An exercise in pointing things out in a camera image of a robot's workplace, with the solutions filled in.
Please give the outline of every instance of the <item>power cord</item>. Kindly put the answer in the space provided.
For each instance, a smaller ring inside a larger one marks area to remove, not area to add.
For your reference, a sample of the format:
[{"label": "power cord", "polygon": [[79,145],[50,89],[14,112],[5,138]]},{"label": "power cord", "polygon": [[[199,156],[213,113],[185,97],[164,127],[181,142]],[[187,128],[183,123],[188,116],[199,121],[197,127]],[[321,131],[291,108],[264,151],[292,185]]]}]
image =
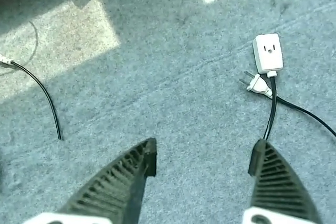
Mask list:
[{"label": "power cord", "polygon": [[[249,72],[245,72],[246,75],[248,75],[249,77],[253,77],[252,80],[250,82],[246,82],[243,79],[240,79],[240,81],[247,85],[247,90],[251,91],[253,93],[258,93],[258,94],[262,94],[265,95],[266,97],[272,99],[272,101],[274,100],[273,91],[272,89],[267,85],[266,81],[259,75],[253,75]],[[276,100],[277,102],[291,108],[291,109],[295,109],[298,110],[300,112],[303,112],[309,116],[311,116],[312,118],[314,118],[315,120],[317,120],[319,123],[321,123],[328,131],[330,131],[331,134],[333,134],[336,137],[336,132],[329,126],[326,124],[326,122],[324,122],[322,119],[320,119],[317,115],[309,112],[308,110],[305,110],[293,103],[290,103],[288,101],[286,101],[285,99],[276,96]]]},{"label": "power cord", "polygon": [[271,77],[270,78],[271,81],[271,87],[272,87],[272,93],[275,94],[275,96],[272,98],[272,108],[271,108],[271,113],[269,115],[269,120],[268,120],[268,124],[264,133],[264,139],[267,141],[269,138],[269,134],[271,132],[272,126],[273,126],[273,122],[274,122],[274,118],[275,118],[275,114],[276,114],[276,110],[277,110],[277,87],[275,84],[275,77]]},{"label": "power cord", "polygon": [[53,102],[51,100],[51,97],[50,97],[48,91],[43,86],[43,84],[29,70],[27,70],[25,67],[23,67],[20,64],[16,63],[14,60],[9,59],[9,58],[3,56],[2,54],[0,54],[0,62],[4,63],[4,64],[7,64],[9,66],[14,66],[14,67],[22,70],[23,72],[25,72],[26,74],[28,74],[30,77],[32,77],[34,79],[34,81],[36,81],[37,84],[41,87],[41,89],[43,90],[44,94],[46,95],[46,97],[48,99],[49,105],[51,107],[51,111],[53,113],[53,117],[54,117],[54,121],[55,121],[55,126],[56,126],[56,131],[57,131],[57,137],[58,137],[59,140],[61,140],[62,139],[61,130],[60,130],[60,127],[59,127],[59,123],[58,123],[58,118],[57,118],[57,114],[56,114],[56,111],[55,111],[55,107],[54,107],[54,104],[53,104]]}]

